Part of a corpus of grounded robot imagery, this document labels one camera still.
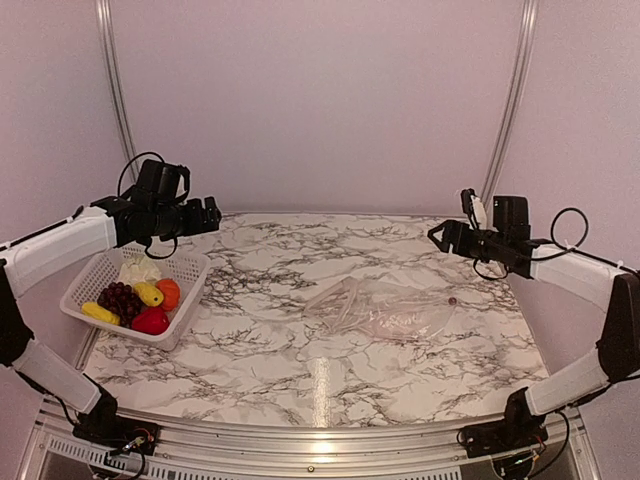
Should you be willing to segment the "purple fake grapes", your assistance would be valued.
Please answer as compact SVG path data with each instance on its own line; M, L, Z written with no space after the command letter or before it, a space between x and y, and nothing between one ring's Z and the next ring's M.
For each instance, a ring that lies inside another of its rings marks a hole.
M143 302L130 285L110 283L98 296L97 303L117 314L120 325L131 327L133 319L142 311Z

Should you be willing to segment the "peach fake fruit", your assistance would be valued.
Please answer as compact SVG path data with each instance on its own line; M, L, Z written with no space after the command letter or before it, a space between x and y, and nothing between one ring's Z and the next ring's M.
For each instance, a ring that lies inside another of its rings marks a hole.
M151 283L138 282L133 286L133 290L148 307L158 307L164 301L163 292Z

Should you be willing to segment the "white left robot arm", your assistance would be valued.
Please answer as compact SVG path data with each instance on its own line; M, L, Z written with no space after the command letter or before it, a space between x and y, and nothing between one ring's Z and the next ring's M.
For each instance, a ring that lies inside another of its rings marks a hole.
M156 152L137 155L135 183L79 208L72 216L1 246L1 363L88 415L86 426L106 445L125 438L126 423L115 399L39 342L22 318L17 300L68 266L135 242L176 243L218 230L222 214L214 198L192 199L190 171Z

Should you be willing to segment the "clear zip top bag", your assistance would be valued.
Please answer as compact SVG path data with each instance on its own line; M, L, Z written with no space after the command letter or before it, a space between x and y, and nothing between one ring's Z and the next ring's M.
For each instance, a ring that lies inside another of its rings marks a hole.
M310 299L302 317L332 335L360 332L371 338L412 341L438 334L457 306L437 289L346 277Z

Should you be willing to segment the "orange fake carrot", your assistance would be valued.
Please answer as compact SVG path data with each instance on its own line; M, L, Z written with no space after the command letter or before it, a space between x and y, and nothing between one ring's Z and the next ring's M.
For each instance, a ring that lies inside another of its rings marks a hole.
M179 306L181 289L177 282L169 278L161 279L156 282L156 288L163 294L160 307L164 311L170 312Z

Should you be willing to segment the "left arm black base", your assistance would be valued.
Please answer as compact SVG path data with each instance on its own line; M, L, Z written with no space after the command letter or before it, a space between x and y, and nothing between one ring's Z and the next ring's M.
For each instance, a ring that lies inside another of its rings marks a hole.
M159 425L120 416L117 400L97 382L88 376L86 378L98 388L100 398L88 414L76 414L73 435L120 451L123 451L126 444L142 438L143 442L139 449L145 456L151 456L156 448Z

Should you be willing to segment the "yellow fake lemon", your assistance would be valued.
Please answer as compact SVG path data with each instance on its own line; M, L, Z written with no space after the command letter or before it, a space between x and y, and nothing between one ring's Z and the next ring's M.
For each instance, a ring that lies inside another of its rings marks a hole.
M95 320L111 325L120 325L120 317L110 310L100 306L97 302L85 302L81 307L81 311L84 315Z

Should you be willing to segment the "red fake pepper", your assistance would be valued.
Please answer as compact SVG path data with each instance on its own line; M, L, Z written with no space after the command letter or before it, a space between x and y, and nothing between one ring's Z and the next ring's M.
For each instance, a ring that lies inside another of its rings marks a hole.
M149 307L136 316L131 324L134 331L148 335L163 334L170 326L166 312L161 307Z

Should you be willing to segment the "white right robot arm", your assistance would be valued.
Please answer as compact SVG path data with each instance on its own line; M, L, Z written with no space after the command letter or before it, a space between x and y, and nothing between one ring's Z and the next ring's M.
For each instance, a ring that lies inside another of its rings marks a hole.
M562 246L555 238L534 239L528 201L520 196L493 199L491 226L471 189L461 194L466 221L445 220L428 232L444 253L496 262L505 274L554 285L590 302L605 314L595 347L549 378L510 395L495 430L506 448L529 437L535 424L568 405L590 401L611 386L639 377L639 273L621 263Z

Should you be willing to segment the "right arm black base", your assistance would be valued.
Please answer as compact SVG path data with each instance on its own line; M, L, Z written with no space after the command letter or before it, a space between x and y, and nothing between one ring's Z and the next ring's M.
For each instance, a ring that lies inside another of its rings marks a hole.
M548 439L546 415L533 415L526 399L526 388L512 393L499 420L461 428L456 436L469 458L505 453L542 444Z

